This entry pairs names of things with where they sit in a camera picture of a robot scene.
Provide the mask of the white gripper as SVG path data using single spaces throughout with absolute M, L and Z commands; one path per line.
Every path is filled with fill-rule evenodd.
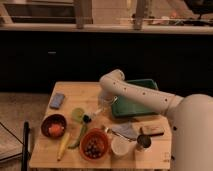
M 117 96 L 109 92 L 101 90 L 98 95 L 98 106 L 102 112 L 107 111 L 111 108 L 113 103 L 117 100 Z

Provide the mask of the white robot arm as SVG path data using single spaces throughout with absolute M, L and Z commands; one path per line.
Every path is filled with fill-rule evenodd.
M 171 171 L 213 171 L 213 97 L 176 94 L 136 86 L 125 81 L 120 69 L 99 79 L 102 98 L 116 95 L 167 117 L 172 126 Z

